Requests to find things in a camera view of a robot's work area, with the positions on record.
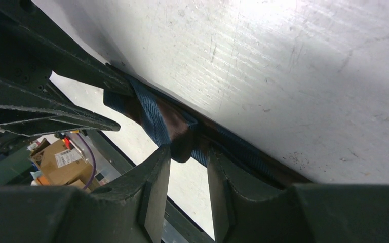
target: printed label on box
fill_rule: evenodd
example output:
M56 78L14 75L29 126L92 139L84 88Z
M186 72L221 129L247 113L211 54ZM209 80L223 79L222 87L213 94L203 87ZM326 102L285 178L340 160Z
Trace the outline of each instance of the printed label on box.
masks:
M63 152L55 154L54 156L56 158L56 163L58 168L81 159L81 155L79 155L75 149L73 150L67 149Z

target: scratched table surface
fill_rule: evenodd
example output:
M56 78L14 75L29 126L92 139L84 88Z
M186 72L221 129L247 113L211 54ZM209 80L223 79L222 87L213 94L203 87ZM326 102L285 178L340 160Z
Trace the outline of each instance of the scratched table surface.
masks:
M389 1L34 0L86 51L323 183L389 184ZM155 145L101 90L54 76L137 163ZM169 195L213 235L205 168Z

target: cable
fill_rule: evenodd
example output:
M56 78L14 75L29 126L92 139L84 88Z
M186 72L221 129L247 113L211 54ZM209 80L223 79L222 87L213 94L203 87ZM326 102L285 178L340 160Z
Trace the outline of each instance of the cable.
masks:
M84 140L84 138L82 138L78 133L76 134L80 139L81 141L84 143L85 147L87 148L87 150L89 151L90 155L92 156L92 165L93 165L93 170L92 170L92 175L90 176L90 179L89 181L86 183L86 185L83 187L83 190L86 190L90 184L92 184L92 181L93 181L93 178L95 178L95 173L96 173L96 160L95 160L95 156L93 155L93 151L92 149L88 146L87 142Z

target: screw hole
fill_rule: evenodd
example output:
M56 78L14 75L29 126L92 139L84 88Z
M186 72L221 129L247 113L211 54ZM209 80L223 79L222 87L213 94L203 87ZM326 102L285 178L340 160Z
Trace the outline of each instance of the screw hole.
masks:
M101 194L101 193L107 193L110 191L112 191L111 187L99 187L98 189L94 190L92 193Z
M33 13L35 11L35 4L31 0L20 0L20 7L27 13Z

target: floor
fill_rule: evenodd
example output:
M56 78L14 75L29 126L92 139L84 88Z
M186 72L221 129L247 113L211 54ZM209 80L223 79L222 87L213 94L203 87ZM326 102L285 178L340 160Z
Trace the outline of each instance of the floor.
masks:
M33 1L91 55L312 180L389 184L389 1ZM106 135L135 162L155 149L102 90L51 80L119 122ZM205 168L172 163L169 196L213 234Z

